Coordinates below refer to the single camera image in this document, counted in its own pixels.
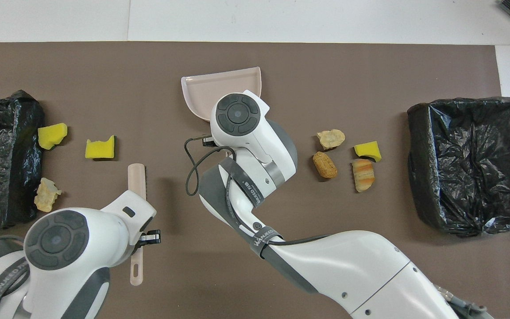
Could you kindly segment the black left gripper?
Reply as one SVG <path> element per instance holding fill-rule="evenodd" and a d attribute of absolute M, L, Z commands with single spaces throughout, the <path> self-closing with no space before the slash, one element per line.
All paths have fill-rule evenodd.
<path fill-rule="evenodd" d="M 161 230 L 150 230 L 142 233 L 139 238 L 139 245 L 154 245 L 161 242 Z"/>

